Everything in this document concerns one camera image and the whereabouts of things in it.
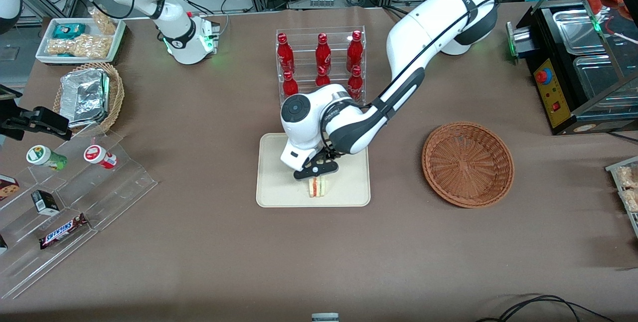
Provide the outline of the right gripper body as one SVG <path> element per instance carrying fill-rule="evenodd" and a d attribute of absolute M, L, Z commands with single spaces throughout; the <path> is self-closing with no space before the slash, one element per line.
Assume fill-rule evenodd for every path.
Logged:
<path fill-rule="evenodd" d="M 33 132 L 32 118 L 34 111 L 19 108 L 16 105 L 0 107 L 0 133 L 12 140 L 22 141 L 25 132 Z"/>

